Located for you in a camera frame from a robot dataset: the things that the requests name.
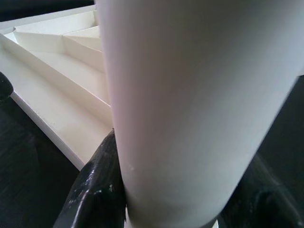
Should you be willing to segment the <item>white plastic children table top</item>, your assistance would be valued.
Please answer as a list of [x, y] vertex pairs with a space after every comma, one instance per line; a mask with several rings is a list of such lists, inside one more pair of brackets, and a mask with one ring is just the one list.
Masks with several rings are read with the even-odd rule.
[[95, 5], [0, 22], [12, 99], [81, 169], [111, 131]]

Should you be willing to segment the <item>white plastic table leg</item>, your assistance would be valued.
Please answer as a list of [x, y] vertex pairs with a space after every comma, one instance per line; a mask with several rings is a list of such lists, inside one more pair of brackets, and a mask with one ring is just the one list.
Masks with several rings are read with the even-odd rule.
[[214, 223], [304, 68], [304, 0], [95, 0], [132, 228]]

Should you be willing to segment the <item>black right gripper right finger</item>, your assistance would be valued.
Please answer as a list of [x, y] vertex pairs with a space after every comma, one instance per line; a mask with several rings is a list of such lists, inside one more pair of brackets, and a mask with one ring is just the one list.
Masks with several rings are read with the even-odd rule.
[[255, 155], [220, 213], [218, 228], [304, 228], [304, 211]]

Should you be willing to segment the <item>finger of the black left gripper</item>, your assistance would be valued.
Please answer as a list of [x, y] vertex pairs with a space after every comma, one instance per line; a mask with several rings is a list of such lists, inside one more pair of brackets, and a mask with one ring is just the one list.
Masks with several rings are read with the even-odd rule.
[[0, 102], [8, 99], [13, 93], [13, 85], [9, 79], [0, 72]]

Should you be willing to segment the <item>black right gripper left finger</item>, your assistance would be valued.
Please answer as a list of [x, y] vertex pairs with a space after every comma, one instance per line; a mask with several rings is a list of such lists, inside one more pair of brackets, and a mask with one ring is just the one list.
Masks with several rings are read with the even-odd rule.
[[74, 181], [53, 228], [124, 228], [126, 197], [114, 131]]

